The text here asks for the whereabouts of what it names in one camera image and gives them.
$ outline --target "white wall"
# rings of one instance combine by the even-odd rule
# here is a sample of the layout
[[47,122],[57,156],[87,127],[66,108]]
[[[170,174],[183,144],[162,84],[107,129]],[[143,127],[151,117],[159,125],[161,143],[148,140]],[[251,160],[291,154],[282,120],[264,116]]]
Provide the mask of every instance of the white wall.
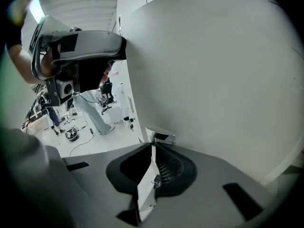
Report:
[[258,181],[303,144],[303,59],[292,48],[304,50],[277,5],[155,0],[123,26],[142,132],[167,129]]

